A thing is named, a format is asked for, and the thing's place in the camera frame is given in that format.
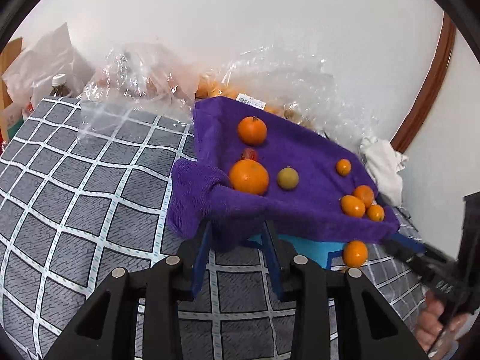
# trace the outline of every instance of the white wall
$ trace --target white wall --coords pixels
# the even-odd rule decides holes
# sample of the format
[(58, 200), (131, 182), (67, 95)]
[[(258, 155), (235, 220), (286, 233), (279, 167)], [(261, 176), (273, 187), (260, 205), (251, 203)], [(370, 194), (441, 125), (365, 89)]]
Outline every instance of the white wall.
[(42, 0), (15, 35), (32, 43), (64, 21), (94, 63), (112, 45), (149, 41), (220, 64), (265, 40), (307, 33), (339, 95), (373, 111), (378, 135), (389, 139), (430, 67), (442, 11), (433, 0)]
[(423, 238), (457, 256), (463, 197), (480, 191), (480, 64), (457, 33), (427, 120), (406, 151), (404, 200)]

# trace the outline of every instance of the brown door frame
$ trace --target brown door frame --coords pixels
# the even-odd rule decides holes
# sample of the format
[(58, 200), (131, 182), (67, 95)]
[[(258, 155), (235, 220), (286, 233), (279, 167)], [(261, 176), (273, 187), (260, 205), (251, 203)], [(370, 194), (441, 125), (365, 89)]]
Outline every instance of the brown door frame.
[(412, 143), (435, 103), (447, 73), (456, 33), (457, 28), (453, 24), (452, 19), (444, 13), (442, 30), (430, 70), (413, 103), (412, 109), (391, 141), (393, 148), (398, 152), (405, 152)]

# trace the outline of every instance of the metal screw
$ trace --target metal screw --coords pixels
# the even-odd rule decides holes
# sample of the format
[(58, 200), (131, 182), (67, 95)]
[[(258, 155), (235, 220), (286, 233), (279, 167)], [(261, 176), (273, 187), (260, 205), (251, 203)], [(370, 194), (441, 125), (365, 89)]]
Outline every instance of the metal screw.
[(168, 256), (168, 257), (165, 259), (165, 262), (166, 262), (169, 266), (176, 266), (176, 265), (180, 262), (180, 257), (179, 257), (179, 256)]
[(117, 279), (121, 278), (124, 274), (125, 274), (125, 269), (123, 269), (122, 267), (115, 268), (112, 271), (112, 276)]
[(358, 268), (350, 268), (349, 269), (349, 275), (352, 276), (352, 278), (359, 278), (362, 276), (362, 271)]
[(308, 258), (306, 258), (305, 256), (302, 256), (301, 254), (297, 254), (293, 258), (293, 262), (300, 266), (304, 266), (308, 262)]

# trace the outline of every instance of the clear plastic wrap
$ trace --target clear plastic wrap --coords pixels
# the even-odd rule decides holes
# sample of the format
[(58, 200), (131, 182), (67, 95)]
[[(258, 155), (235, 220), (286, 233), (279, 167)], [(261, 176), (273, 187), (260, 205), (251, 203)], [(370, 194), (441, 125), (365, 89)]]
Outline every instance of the clear plastic wrap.
[(85, 86), (80, 99), (80, 142), (94, 134), (142, 141), (138, 124), (124, 123), (147, 112), (191, 123), (199, 75), (174, 53), (157, 44), (135, 43), (112, 50), (105, 66)]
[(354, 102), (337, 96), (323, 59), (305, 50), (275, 45), (242, 53), (223, 68), (200, 78), (197, 98), (244, 93), (266, 103), (265, 110), (316, 132), (356, 152), (373, 135), (376, 119)]

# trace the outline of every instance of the plastic bag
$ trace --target plastic bag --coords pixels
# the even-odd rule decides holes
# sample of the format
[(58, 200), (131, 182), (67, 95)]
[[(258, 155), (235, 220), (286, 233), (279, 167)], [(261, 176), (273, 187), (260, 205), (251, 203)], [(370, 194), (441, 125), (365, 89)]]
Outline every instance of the plastic bag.
[(324, 132), (356, 152), (360, 140), (373, 135), (377, 121), (367, 110), (337, 97), (334, 78), (324, 73), (323, 62), (304, 47), (260, 47), (204, 74), (196, 95), (249, 95), (265, 102), (265, 111)]
[(79, 139), (115, 132), (118, 138), (141, 142), (137, 125), (124, 124), (132, 111), (191, 123), (198, 80), (191, 66), (159, 44), (134, 43), (112, 50), (83, 90)]
[(42, 36), (33, 46), (27, 47), (3, 73), (8, 94), (14, 103), (35, 108), (52, 90), (52, 77), (59, 73), (67, 76), (67, 87), (72, 96), (82, 92), (84, 82), (76, 67), (80, 55), (71, 45), (66, 23)]

